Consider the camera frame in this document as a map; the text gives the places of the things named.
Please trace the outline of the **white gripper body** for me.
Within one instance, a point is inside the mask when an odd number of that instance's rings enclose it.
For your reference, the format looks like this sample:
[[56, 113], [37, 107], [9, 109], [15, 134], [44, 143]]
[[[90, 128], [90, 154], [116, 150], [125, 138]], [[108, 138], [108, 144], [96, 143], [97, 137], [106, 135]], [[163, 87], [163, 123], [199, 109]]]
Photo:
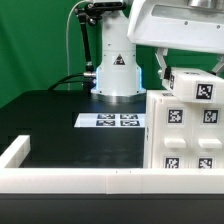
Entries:
[[224, 54], [224, 0], [134, 0], [132, 43]]

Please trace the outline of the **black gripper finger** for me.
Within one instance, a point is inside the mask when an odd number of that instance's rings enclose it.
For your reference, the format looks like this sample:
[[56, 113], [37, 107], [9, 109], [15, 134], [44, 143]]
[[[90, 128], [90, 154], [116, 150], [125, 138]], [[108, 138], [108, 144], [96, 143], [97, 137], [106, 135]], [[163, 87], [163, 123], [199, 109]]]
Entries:
[[168, 54], [168, 49], [167, 48], [161, 48], [161, 47], [159, 47], [156, 50], [156, 53], [155, 53], [157, 62], [160, 66], [158, 74], [159, 74], [161, 79], [163, 79], [165, 77], [165, 71], [166, 71], [166, 68], [167, 68], [165, 57], [167, 56], [167, 54]]
[[217, 75], [220, 76], [224, 72], [224, 54], [218, 56], [218, 62], [212, 71]]

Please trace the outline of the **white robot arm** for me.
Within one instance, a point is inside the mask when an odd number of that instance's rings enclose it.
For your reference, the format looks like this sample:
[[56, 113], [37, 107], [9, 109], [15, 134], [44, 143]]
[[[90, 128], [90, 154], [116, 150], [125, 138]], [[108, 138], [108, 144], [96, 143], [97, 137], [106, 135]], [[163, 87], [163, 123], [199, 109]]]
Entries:
[[[184, 102], [219, 102], [224, 80], [224, 0], [91, 0], [102, 22], [96, 96], [112, 101], [146, 93], [136, 47], [157, 49], [162, 85]], [[209, 72], [168, 66], [170, 49], [218, 54]]]

